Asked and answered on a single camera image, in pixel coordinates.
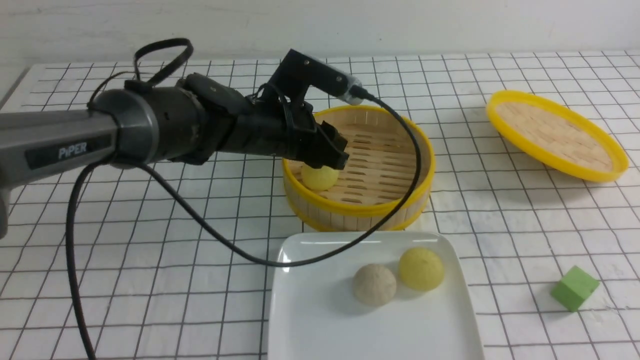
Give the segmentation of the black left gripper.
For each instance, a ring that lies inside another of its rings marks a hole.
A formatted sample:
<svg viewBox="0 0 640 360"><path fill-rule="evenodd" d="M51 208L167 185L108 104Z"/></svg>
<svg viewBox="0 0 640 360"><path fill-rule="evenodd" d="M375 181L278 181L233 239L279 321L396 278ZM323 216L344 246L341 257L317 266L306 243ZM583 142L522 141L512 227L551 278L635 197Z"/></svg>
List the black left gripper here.
<svg viewBox="0 0 640 360"><path fill-rule="evenodd" d="M206 112L199 149L207 155L282 157L333 170L343 170L349 160L347 139L327 121L318 123L306 101L244 96L219 83L208 85L199 100Z"/></svg>

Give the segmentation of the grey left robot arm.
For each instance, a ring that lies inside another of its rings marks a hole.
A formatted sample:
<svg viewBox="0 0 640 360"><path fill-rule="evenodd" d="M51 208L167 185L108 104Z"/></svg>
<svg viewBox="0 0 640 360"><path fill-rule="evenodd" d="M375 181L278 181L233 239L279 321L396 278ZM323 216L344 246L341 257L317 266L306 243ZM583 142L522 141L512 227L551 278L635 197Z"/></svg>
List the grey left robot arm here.
<svg viewBox="0 0 640 360"><path fill-rule="evenodd" d="M200 166L216 152L281 157L343 170L346 139L317 123L304 101L291 103L268 86L252 99L192 73L173 87L133 80L108 89L86 109L3 112L0 130L1 235L9 228L10 192L66 171L126 160Z"/></svg>

